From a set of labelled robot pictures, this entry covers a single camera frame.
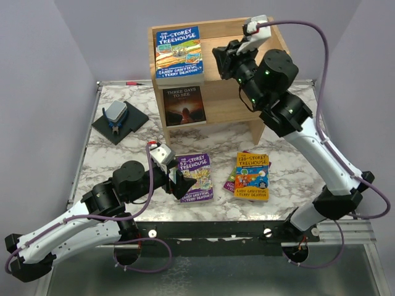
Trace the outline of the blue 91-Storey Treehouse book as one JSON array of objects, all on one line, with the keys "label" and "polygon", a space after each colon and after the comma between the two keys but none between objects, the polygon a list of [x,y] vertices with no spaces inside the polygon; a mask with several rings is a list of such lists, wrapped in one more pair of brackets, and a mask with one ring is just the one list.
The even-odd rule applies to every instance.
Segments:
[{"label": "blue 91-Storey Treehouse book", "polygon": [[199,27],[156,33],[156,78],[204,74]]}]

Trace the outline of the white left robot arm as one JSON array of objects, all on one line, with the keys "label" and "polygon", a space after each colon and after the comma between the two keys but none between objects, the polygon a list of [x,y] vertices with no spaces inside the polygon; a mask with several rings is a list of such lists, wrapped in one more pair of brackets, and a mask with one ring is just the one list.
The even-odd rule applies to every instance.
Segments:
[{"label": "white left robot arm", "polygon": [[8,235],[5,245],[10,256],[5,271],[22,282],[31,282],[87,249],[103,244],[141,244],[148,238],[139,230],[137,216],[126,211],[126,204],[144,196],[150,199],[158,188],[180,199],[196,182],[185,177],[174,160],[169,170],[152,162],[145,170],[141,163],[128,161],[47,225],[29,234]]}]

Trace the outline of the black plastic tray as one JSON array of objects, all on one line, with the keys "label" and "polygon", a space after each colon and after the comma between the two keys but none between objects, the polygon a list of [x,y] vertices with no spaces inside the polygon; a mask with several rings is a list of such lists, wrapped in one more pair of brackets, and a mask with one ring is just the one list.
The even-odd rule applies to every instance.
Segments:
[{"label": "black plastic tray", "polygon": [[92,127],[116,146],[130,132],[137,132],[148,119],[127,101],[113,101],[108,108],[102,108],[102,115]]}]

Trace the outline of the purple green bottom book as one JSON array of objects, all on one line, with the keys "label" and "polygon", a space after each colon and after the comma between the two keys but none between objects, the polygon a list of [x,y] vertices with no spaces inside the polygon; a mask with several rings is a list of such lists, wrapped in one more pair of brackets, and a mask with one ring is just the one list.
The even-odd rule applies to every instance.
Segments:
[{"label": "purple green bottom book", "polygon": [[235,178],[236,178],[236,167],[232,169],[229,177],[227,178],[227,180],[223,185],[223,189],[233,194],[235,191]]}]

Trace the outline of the dark Three Days book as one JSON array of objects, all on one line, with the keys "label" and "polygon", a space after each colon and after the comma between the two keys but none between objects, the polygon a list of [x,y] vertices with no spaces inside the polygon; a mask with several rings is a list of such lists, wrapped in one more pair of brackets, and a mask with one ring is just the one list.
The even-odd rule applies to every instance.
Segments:
[{"label": "dark Three Days book", "polygon": [[195,125],[206,122],[199,86],[163,90],[166,126]]}]

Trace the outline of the blue handled pliers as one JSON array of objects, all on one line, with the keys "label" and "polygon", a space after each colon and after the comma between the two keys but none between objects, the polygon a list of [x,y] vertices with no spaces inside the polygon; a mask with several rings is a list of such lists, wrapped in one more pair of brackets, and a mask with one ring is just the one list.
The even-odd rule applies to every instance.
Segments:
[{"label": "blue handled pliers", "polygon": [[124,121],[128,117],[128,109],[125,109],[117,121],[112,121],[107,117],[105,108],[102,108],[102,114],[107,120],[109,128],[112,129],[112,134],[119,135],[120,128],[123,126]]}]

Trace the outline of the grey tin box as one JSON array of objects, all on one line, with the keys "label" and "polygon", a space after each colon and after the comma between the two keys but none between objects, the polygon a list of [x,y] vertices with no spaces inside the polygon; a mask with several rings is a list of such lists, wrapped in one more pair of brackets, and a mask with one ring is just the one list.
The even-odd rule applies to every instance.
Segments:
[{"label": "grey tin box", "polygon": [[117,121],[122,112],[127,109],[127,105],[124,102],[113,101],[108,108],[106,108],[107,117],[112,121]]}]

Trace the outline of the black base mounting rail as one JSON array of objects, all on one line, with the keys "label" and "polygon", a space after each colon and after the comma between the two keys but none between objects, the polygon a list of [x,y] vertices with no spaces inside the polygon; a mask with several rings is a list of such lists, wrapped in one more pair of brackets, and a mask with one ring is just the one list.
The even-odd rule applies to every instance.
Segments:
[{"label": "black base mounting rail", "polygon": [[136,231],[126,234],[114,246],[131,247],[143,255],[164,256],[160,243],[149,239],[149,231],[156,232],[156,238],[164,241],[173,256],[219,257],[242,255],[282,255],[282,244],[292,247],[304,238],[318,242],[318,235],[312,234],[316,225],[300,231],[289,219],[256,221],[138,221]]}]

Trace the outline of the red marker pen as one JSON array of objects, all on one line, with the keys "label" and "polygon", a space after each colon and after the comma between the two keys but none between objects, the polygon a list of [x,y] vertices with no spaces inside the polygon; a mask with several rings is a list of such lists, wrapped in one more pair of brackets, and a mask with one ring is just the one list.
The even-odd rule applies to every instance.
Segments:
[{"label": "red marker pen", "polygon": [[127,81],[125,83],[126,86],[143,86],[145,85],[144,83],[139,83],[139,82],[135,82],[135,81]]}]

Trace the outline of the purple 52-Storey Treehouse book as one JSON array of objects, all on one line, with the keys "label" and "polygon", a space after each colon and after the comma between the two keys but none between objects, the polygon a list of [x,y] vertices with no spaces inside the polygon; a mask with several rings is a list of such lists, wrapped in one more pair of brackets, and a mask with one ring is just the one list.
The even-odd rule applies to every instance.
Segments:
[{"label": "purple 52-Storey Treehouse book", "polygon": [[207,153],[178,155],[177,160],[178,168],[184,177],[196,180],[196,183],[180,199],[180,203],[193,204],[213,201],[214,188],[209,155]]}]

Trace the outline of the orange 130-Storey Treehouse book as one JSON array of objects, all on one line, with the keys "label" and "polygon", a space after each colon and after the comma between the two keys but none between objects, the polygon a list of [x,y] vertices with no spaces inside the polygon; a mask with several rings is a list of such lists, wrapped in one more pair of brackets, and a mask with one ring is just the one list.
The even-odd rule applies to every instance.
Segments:
[{"label": "orange 130-Storey Treehouse book", "polygon": [[269,167],[270,161],[267,154],[238,152],[234,197],[267,202],[269,200]]}]

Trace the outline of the orange 39-Storey Treehouse book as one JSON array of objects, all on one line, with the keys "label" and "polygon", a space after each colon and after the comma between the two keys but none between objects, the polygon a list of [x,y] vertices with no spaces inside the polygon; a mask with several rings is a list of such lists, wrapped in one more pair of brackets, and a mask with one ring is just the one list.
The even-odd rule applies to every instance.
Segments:
[{"label": "orange 39-Storey Treehouse book", "polygon": [[156,85],[159,89],[181,88],[189,86],[200,86],[204,84],[204,74],[187,76],[173,76],[168,78],[156,78]]}]

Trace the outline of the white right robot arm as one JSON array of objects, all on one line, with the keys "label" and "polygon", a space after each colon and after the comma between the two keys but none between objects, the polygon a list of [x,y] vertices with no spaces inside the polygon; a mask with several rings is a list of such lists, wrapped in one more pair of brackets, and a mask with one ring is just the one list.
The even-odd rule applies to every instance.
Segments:
[{"label": "white right robot arm", "polygon": [[257,64],[257,49],[238,53],[240,48],[238,40],[213,48],[221,79],[236,80],[252,104],[251,111],[259,112],[264,124],[294,146],[325,182],[318,197],[286,219],[285,237],[298,241],[312,225],[338,220],[354,211],[375,176],[360,171],[337,148],[329,147],[331,141],[326,136],[319,135],[311,109],[288,90],[299,69],[286,51],[270,49]]}]

